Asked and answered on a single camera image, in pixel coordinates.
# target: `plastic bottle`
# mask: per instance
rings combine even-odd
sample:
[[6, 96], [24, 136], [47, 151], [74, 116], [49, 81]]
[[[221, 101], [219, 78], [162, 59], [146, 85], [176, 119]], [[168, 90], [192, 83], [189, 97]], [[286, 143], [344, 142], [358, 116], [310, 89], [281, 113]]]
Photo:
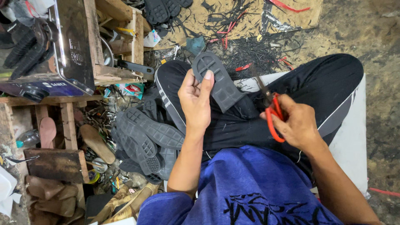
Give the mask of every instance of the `plastic bottle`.
[[26, 131], [17, 138], [17, 147], [31, 147], [40, 142], [39, 131], [36, 129]]

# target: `hand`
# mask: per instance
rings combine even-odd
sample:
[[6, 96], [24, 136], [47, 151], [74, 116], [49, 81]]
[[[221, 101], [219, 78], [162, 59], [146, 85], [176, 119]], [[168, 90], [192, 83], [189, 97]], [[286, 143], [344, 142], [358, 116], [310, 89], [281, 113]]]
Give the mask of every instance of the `hand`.
[[[298, 104], [287, 94], [278, 96], [280, 107], [288, 114], [286, 122], [272, 114], [274, 127], [281, 133], [286, 141], [306, 155], [314, 153], [319, 147], [328, 147], [321, 138], [315, 122], [314, 109], [306, 104]], [[260, 117], [266, 119], [265, 112]]]
[[186, 117], [186, 133], [203, 136], [211, 122], [210, 92], [214, 85], [214, 73], [206, 72], [200, 84], [194, 77], [193, 70], [186, 73], [178, 91], [180, 104]]

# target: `dark cloth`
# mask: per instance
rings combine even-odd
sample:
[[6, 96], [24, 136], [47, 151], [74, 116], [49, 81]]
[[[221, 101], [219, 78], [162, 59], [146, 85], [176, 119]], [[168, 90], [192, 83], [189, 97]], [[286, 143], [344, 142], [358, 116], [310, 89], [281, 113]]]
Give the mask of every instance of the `dark cloth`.
[[310, 191], [286, 156], [246, 145], [202, 163], [198, 199], [156, 194], [140, 208], [141, 224], [343, 224]]
[[[157, 85], [163, 87], [165, 95], [183, 121], [185, 115], [179, 102], [178, 90], [190, 68], [185, 62], [169, 61], [157, 72]], [[312, 106], [317, 127], [320, 127], [354, 93], [363, 74], [362, 64], [357, 58], [348, 54], [333, 54], [302, 64], [267, 87], [272, 92], [288, 94], [297, 103]], [[269, 132], [267, 122], [259, 118], [259, 114], [265, 109], [262, 98], [260, 91], [248, 93], [222, 113], [211, 97], [211, 123], [204, 135], [203, 159], [212, 158], [223, 148], [260, 146], [286, 155], [311, 179], [312, 170], [307, 157], [287, 142], [276, 142]], [[344, 112], [338, 112], [345, 116], [349, 107], [350, 104]], [[343, 119], [344, 117], [337, 117], [336, 125], [323, 136], [328, 145]]]

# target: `frying pan handle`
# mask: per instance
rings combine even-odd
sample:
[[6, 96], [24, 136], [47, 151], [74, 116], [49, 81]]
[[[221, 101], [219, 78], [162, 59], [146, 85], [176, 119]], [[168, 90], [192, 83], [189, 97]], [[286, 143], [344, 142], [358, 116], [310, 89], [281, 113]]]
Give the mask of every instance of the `frying pan handle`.
[[142, 72], [142, 73], [148, 73], [148, 74], [154, 74], [154, 69], [148, 66], [143, 66], [137, 63], [133, 63], [133, 62], [128, 62], [125, 60], [121, 60], [121, 59], [114, 59], [114, 64], [116, 64], [117, 66], [120, 66], [122, 68], [126, 68], [128, 70], [133, 70], [133, 71], [137, 71], [137, 72]]

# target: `red scissors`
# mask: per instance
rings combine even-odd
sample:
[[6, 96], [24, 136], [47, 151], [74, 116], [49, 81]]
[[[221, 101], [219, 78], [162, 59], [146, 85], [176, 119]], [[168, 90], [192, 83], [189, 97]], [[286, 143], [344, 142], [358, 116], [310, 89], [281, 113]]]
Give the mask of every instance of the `red scissors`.
[[276, 141], [283, 143], [283, 142], [285, 142], [285, 139], [281, 138], [277, 134], [277, 132], [274, 128], [274, 124], [272, 123], [272, 114], [277, 116], [280, 120], [284, 121], [282, 110], [280, 109], [278, 99], [277, 99], [279, 94], [276, 92], [271, 93], [271, 91], [267, 87], [264, 86], [264, 83], [261, 81], [260, 76], [257, 74], [254, 66], [252, 66], [252, 74], [253, 74], [253, 76], [256, 77], [257, 83], [260, 87], [260, 90], [265, 96], [265, 98], [264, 98], [264, 105], [266, 107], [265, 108], [265, 116], [267, 117], [268, 128], [271, 132], [271, 135]]

